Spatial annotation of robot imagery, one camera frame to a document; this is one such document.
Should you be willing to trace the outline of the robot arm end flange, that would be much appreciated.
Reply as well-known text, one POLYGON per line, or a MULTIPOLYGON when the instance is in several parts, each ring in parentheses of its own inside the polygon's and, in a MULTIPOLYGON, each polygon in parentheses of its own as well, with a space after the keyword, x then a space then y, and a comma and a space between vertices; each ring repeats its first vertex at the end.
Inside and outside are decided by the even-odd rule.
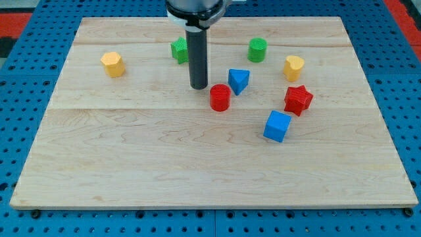
POLYGON ((208 30, 226 13, 232 0, 166 0, 167 16, 188 32, 208 30))

